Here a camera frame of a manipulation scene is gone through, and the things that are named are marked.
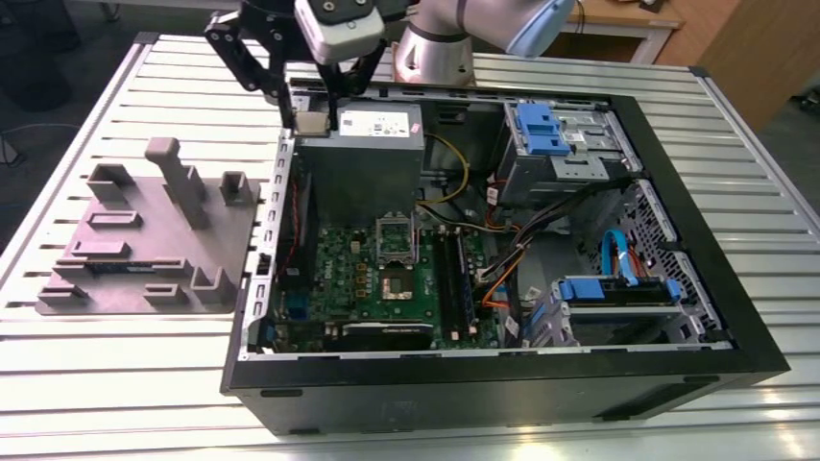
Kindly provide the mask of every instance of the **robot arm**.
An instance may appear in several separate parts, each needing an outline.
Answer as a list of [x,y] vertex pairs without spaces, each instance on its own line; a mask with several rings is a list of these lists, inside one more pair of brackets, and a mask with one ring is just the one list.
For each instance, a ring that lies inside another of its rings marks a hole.
[[[206,38],[246,90],[261,89],[279,106],[289,129],[298,127],[285,65],[315,62],[329,90],[334,131],[339,99],[362,94],[374,78],[387,45],[385,22],[405,18],[417,3],[243,0],[238,12],[214,16]],[[558,36],[574,4],[575,0],[425,0],[402,40],[398,78],[414,83],[467,83],[474,74],[470,35],[518,56],[538,56]],[[269,51],[269,68],[250,53],[241,32]],[[354,58],[357,63],[343,72],[339,62]]]
[[523,58],[541,56],[575,0],[426,0],[397,50],[397,79],[467,85],[474,79],[470,36]]
[[[385,53],[385,21],[406,17],[411,0],[245,0],[238,12],[215,15],[206,38],[247,91],[261,89],[279,106],[282,125],[297,128],[285,76],[290,61],[317,63],[329,90],[330,129],[339,128],[341,98],[369,86]],[[269,51],[269,68],[241,33]],[[347,72],[339,62],[358,58]]]

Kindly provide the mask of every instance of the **slotted aluminum surface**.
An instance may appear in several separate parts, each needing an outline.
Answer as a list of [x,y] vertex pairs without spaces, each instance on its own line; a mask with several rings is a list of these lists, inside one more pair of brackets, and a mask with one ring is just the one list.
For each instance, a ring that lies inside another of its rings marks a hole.
[[[311,68],[293,66],[301,74]],[[390,74],[386,62],[378,78]],[[0,455],[820,457],[818,219],[710,81],[674,67],[490,55],[477,56],[477,77],[483,86],[638,98],[794,371],[643,423],[278,438],[218,392],[230,315],[41,317],[37,294],[83,215],[95,164],[159,176],[146,140],[175,136],[205,178],[243,170],[266,180],[273,169],[274,108],[243,91],[202,38],[163,36],[134,46],[0,258]]]

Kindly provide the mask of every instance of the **motherboard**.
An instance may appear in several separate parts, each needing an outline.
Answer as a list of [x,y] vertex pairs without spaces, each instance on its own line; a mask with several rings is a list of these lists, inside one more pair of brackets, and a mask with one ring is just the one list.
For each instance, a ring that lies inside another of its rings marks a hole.
[[[278,328],[285,352],[330,351],[331,338],[342,337],[371,338],[345,350],[369,350],[385,340],[398,341],[399,349],[415,349],[414,343],[423,350],[499,347],[495,312],[477,311],[473,300],[487,258],[482,236],[389,224],[321,229],[313,288],[281,295],[290,319]],[[405,250],[411,259],[399,257]],[[386,255],[413,264],[385,262]]]

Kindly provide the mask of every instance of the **green motherboard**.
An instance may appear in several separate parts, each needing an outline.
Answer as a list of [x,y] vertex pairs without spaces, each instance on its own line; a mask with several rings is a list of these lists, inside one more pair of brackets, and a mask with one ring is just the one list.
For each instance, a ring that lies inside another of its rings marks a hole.
[[[482,236],[462,233],[471,276],[486,265]],[[438,230],[418,230],[411,238],[391,229],[382,236],[382,248],[418,251],[417,263],[378,264],[377,228],[326,227],[319,231],[315,280],[305,305],[305,325],[291,322],[290,349],[322,352],[321,328],[334,322],[406,322],[434,326],[431,349],[495,349],[499,347],[498,319],[493,312],[478,316],[477,332],[454,338],[442,328],[439,280],[435,258]],[[289,296],[286,304],[299,300]]]

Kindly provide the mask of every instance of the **gray 3d printed holder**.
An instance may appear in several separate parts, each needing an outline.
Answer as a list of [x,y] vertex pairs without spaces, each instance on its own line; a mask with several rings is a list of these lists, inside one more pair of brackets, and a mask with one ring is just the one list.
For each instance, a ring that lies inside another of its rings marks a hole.
[[133,178],[119,164],[95,168],[95,199],[41,292],[42,314],[234,310],[259,181],[242,172],[203,180],[179,152],[174,138],[149,142],[163,178]]

